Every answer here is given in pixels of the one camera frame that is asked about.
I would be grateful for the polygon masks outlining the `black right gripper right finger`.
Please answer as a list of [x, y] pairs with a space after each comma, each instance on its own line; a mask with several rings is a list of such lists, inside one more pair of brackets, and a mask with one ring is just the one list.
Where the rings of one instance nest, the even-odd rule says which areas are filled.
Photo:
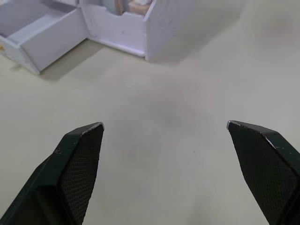
[[300, 154], [277, 131], [227, 123], [246, 184], [270, 225], [300, 223]]

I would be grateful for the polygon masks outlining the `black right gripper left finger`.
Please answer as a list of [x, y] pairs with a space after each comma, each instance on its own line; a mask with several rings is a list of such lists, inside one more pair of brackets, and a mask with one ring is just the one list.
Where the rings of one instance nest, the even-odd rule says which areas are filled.
[[102, 122], [66, 133], [26, 181], [2, 225], [81, 225], [95, 186]]

